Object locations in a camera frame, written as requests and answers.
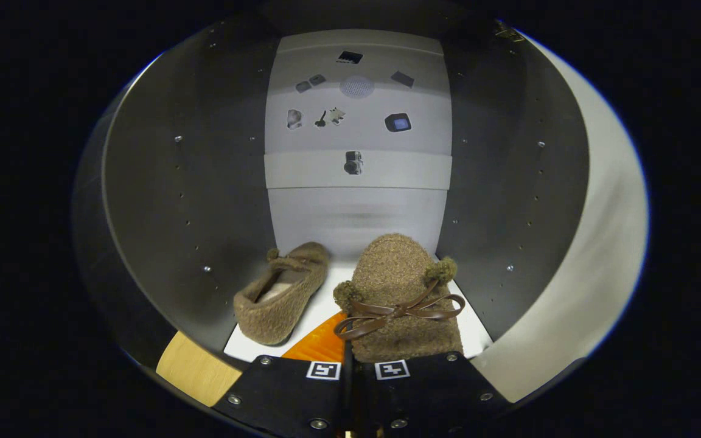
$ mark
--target fuzzy brown slipper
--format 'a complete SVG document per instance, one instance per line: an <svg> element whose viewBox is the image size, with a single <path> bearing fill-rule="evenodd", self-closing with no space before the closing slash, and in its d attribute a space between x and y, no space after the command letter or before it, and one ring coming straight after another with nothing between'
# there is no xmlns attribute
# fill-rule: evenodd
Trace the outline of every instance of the fuzzy brown slipper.
<svg viewBox="0 0 701 438"><path fill-rule="evenodd" d="M351 340L362 363L464 354L456 323L464 299L445 286L454 275L454 261L435 263L412 238L380 236L362 253L352 281L334 289L334 300L350 316L335 333Z"/></svg>
<svg viewBox="0 0 701 438"><path fill-rule="evenodd" d="M275 346L288 338L304 306L326 280L329 253L323 245L308 242L285 257L271 249L267 260L267 272L234 296L234 315L243 335Z"/></svg>

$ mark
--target white floor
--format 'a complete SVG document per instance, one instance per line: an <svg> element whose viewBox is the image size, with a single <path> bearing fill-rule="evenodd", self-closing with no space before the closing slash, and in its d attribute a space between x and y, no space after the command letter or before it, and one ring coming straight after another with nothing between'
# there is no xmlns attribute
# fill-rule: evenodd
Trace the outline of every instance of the white floor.
<svg viewBox="0 0 701 438"><path fill-rule="evenodd" d="M301 316L297 326L294 328L291 338L286 344L280 347L262 346L242 334L239 326L234 327L226 347L223 352L234 358L244 361L253 361L259 355L270 355L280 357L301 340L305 335L308 335L315 327L322 324L340 311L337 304L334 303L333 291L339 283L350 280L353 277L353 271L356 267L355 263L337 261L329 266L329 275L326 277L323 286L315 292L304 313ZM448 283L448 290L451 294L464 296L459 286L455 282ZM461 333L461 342L464 345L464 355L467 358L473 358L484 349L487 349L492 344L492 339L489 332L483 327L483 322L478 319L475 311L472 310L470 303L464 307L464 310L456 317L459 324L459 332Z"/></svg>

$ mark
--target pom-pom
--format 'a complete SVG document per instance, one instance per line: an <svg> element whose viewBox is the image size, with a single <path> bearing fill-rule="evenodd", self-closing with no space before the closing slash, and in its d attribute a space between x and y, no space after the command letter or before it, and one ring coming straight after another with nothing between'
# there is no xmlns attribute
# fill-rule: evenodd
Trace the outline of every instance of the pom-pom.
<svg viewBox="0 0 701 438"><path fill-rule="evenodd" d="M281 254L280 250L278 248L272 248L269 251L267 251L267 261L270 262L272 260L275 260L279 255Z"/></svg>
<svg viewBox="0 0 701 438"><path fill-rule="evenodd" d="M334 288L334 302L347 314L353 310L351 301L362 302L362 299L361 292L350 281L343 281Z"/></svg>
<svg viewBox="0 0 701 438"><path fill-rule="evenodd" d="M446 257L426 268L424 281L425 283L431 283L431 281L437 280L438 285L445 285L445 283L448 283L448 281L456 277L456 271L458 271L458 269L459 267L456 266L456 262L450 257Z"/></svg>

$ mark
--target leather bow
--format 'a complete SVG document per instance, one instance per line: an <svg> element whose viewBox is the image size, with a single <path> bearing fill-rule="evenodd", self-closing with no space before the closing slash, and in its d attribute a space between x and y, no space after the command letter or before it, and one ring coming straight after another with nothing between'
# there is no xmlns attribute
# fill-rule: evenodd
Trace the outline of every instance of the leather bow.
<svg viewBox="0 0 701 438"><path fill-rule="evenodd" d="M357 301L351 301L350 305L359 311L359 316L351 316L349 318L343 319L334 327L334 335L337 335L339 339L343 341L350 341L353 339L361 338L368 333L372 333L378 330L380 327L386 326L386 324L395 318L400 318L401 316L409 315L415 316L417 318L425 319L448 319L461 313L464 309L464 298L457 296L457 294L450 294L449 296L437 297L436 299L431 299L424 301L429 292L434 289L437 285L437 280L432 281L431 285L426 289L426 291L420 296L415 297L412 301L397 304L393 307L388 307L385 305L370 305L364 304ZM443 299L450 299L459 303L459 308L454 308L454 310L425 310L428 306L433 305ZM354 322L364 322L364 324L355 326L343 331L346 327L350 326Z"/></svg>

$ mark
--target curved enclosure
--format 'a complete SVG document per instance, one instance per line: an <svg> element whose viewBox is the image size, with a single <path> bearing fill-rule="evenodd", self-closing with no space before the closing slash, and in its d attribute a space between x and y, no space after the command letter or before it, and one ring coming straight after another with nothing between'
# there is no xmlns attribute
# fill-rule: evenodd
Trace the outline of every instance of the curved enclosure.
<svg viewBox="0 0 701 438"><path fill-rule="evenodd" d="M464 355L507 404L612 329L648 227L612 110L494 19L447 2L370 8L268 2L223 19L101 117L75 184L78 264L145 368L179 331L245 376L289 346L251 347L234 315L267 249L331 255L293 344L393 232L457 261Z"/></svg>

